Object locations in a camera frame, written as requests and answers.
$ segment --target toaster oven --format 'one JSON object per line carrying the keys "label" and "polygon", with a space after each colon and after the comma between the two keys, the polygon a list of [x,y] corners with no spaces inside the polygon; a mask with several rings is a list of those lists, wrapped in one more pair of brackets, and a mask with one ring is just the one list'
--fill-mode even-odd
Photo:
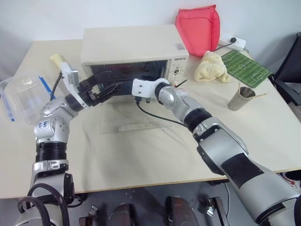
{"label": "toaster oven", "polygon": [[174,25],[156,25],[86,29],[80,60],[87,77],[102,78],[100,91],[121,84],[116,101],[131,96],[135,78],[180,83],[188,56]]}

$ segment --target crumpled cloth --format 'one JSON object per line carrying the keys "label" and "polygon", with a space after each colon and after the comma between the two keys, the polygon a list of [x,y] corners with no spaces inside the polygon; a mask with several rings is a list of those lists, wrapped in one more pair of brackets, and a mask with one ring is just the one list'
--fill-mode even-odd
{"label": "crumpled cloth", "polygon": [[194,79],[199,82],[212,81],[216,78],[221,82],[229,82],[231,80],[221,56],[214,52],[207,51],[196,69]]}

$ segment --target black chair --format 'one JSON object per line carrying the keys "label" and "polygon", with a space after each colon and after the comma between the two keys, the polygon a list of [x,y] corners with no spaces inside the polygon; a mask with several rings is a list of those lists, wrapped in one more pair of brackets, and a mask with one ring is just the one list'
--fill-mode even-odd
{"label": "black chair", "polygon": [[301,32],[297,33],[297,38],[278,71],[269,76],[269,79],[287,103],[301,105],[300,94],[286,84],[297,83],[301,86]]}

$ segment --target oven window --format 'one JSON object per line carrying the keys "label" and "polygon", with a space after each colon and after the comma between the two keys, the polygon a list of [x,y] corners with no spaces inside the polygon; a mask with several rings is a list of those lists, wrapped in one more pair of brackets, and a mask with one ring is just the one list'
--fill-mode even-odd
{"label": "oven window", "polygon": [[113,65],[92,65],[91,70],[97,80],[100,91],[121,83],[121,89],[115,94],[131,95],[133,79],[155,81],[164,76],[167,60],[136,62]]}

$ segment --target white wall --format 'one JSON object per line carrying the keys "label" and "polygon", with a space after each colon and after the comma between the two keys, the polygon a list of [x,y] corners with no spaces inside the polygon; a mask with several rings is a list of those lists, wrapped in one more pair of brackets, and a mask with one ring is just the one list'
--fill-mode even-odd
{"label": "white wall", "polygon": [[300,0],[1,0],[0,80],[14,75],[33,40],[81,39],[86,27],[173,24],[179,8],[210,4],[221,31],[245,39],[273,72],[301,31]]}

